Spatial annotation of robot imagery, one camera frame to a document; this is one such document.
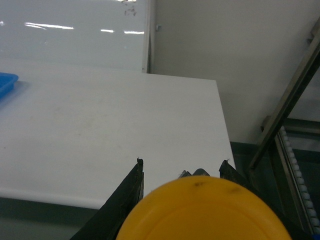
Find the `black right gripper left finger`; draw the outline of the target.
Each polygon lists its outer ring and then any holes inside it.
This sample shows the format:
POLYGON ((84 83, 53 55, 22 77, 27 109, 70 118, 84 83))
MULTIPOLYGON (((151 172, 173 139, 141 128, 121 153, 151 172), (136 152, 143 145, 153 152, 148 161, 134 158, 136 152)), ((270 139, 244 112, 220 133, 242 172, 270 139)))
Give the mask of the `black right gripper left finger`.
POLYGON ((125 219, 144 197, 144 161, 137 159, 105 204, 76 232, 72 240, 115 240, 125 219))

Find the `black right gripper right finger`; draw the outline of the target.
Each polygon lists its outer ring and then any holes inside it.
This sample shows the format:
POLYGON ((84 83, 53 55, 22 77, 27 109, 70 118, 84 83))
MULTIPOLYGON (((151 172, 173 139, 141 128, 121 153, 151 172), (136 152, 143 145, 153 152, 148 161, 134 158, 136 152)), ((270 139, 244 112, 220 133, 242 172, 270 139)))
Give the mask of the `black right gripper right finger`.
POLYGON ((286 230, 288 231, 292 240, 309 240, 310 234, 303 231, 300 227, 294 224, 289 218, 287 218, 280 210, 278 210, 267 197, 253 187, 253 185, 246 180, 241 174, 233 168, 227 160, 224 160, 219 168, 220 178, 234 182, 253 194, 258 196, 268 207, 276 214, 279 220, 282 222, 286 230))

